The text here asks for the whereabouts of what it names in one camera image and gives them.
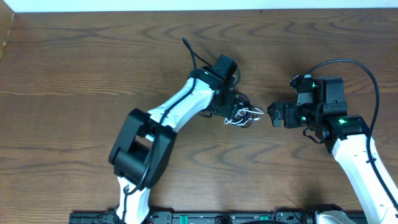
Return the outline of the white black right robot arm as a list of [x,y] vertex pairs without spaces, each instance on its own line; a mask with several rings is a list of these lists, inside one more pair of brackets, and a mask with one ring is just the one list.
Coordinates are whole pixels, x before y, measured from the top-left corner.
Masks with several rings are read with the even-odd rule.
[[273,102],[267,108],[273,127],[303,127],[325,145],[348,177],[368,223],[397,223],[397,186],[379,157],[372,127],[345,103]]

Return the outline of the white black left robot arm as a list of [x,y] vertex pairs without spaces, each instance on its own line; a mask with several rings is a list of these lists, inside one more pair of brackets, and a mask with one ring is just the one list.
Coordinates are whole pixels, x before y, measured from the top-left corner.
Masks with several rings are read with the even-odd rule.
[[150,190],[169,163],[178,131],[200,111],[221,110],[228,117],[234,111],[229,94],[240,78],[239,70],[193,70],[183,88],[165,103],[128,114],[109,154],[120,186],[116,223],[144,222]]

